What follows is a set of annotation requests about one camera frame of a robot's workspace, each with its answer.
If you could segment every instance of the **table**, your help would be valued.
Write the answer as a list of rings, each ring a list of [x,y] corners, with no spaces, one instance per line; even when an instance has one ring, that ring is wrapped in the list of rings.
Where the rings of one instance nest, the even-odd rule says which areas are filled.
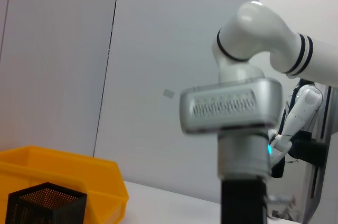
[[[218,203],[125,182],[129,193],[123,224],[219,224]],[[270,220],[268,224],[295,224]]]

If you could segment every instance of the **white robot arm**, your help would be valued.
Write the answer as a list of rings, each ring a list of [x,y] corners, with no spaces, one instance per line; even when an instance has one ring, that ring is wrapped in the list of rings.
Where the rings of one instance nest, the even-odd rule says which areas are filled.
[[[268,129],[278,122],[282,90],[248,63],[263,51],[270,52],[272,67],[290,78],[338,87],[338,48],[293,32],[261,3],[244,3],[221,28],[212,44],[219,84],[184,91],[180,121],[187,134],[218,133],[222,223],[266,223]],[[312,87],[299,91],[273,143],[276,161],[291,147],[285,136],[311,124],[322,98]]]
[[[271,167],[275,166],[292,147],[290,139],[300,130],[312,132],[316,115],[323,102],[322,93],[314,85],[296,87],[296,96],[284,108],[279,130],[271,142]]]

